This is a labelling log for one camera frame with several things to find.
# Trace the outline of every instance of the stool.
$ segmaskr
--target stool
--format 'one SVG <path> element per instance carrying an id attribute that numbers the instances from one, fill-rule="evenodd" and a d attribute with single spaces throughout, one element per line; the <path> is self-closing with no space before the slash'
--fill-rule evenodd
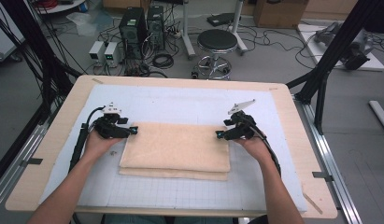
<path id="1" fill-rule="evenodd" d="M 198 74 L 201 74 L 207 79 L 230 79 L 232 65 L 220 55 L 235 50 L 237 47 L 235 35 L 223 30 L 207 30 L 198 36 L 197 44 L 200 49 L 212 55 L 198 62 L 192 72 L 192 78 L 197 78 Z"/>

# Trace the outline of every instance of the human arm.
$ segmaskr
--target human arm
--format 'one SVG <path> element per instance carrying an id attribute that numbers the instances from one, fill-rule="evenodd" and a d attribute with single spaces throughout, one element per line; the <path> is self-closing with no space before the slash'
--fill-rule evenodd
<path id="1" fill-rule="evenodd" d="M 102 139 L 93 130 L 87 137 L 84 154 L 78 163 L 60 186 L 37 207 L 27 223 L 69 223 L 93 165 L 120 140 Z"/>
<path id="2" fill-rule="evenodd" d="M 262 139 L 252 137 L 236 139 L 235 142 L 244 147 L 261 166 L 269 223 L 304 223 Z"/>

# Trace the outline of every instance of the beige towel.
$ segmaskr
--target beige towel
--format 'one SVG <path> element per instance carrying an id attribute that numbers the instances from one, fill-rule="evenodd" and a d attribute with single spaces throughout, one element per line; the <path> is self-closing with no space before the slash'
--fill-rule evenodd
<path id="1" fill-rule="evenodd" d="M 215 131 L 224 126 L 136 122 L 138 134 L 126 143 L 120 174 L 227 179 L 227 141 Z"/>

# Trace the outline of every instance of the wooden table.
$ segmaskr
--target wooden table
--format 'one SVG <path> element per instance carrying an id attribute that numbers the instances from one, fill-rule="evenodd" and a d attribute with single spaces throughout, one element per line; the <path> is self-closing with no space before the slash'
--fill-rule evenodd
<path id="1" fill-rule="evenodd" d="M 205 89 L 230 89 L 244 91 L 270 91 L 288 142 L 296 172 L 300 178 L 306 198 L 307 212 L 303 217 L 335 218 L 337 210 L 332 195 L 323 178 L 315 178 L 312 172 L 320 172 L 320 166 L 308 140 L 305 128 L 296 110 L 288 88 L 284 84 L 234 82 L 214 80 L 191 80 L 150 77 L 101 77 L 83 76 L 78 79 L 66 101 L 51 124 L 46 136 L 37 149 L 34 158 L 44 159 L 40 165 L 26 167 L 15 189 L 10 194 L 6 209 L 11 211 L 34 211 L 50 177 L 50 172 L 61 151 L 75 120 L 87 101 L 94 85 L 128 85 L 151 87 L 181 87 Z M 220 216 L 221 211 L 192 211 L 148 208 L 81 207 L 78 212 L 156 214 L 172 216 Z M 232 217 L 256 217 L 248 212 L 226 211 Z"/>

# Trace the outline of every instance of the stool legs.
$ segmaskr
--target stool legs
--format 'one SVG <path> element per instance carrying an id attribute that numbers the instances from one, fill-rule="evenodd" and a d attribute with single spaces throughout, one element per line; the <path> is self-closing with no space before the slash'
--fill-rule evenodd
<path id="1" fill-rule="evenodd" d="M 198 73 L 207 79 L 230 79 L 232 65 L 219 54 L 206 56 L 197 64 Z"/>

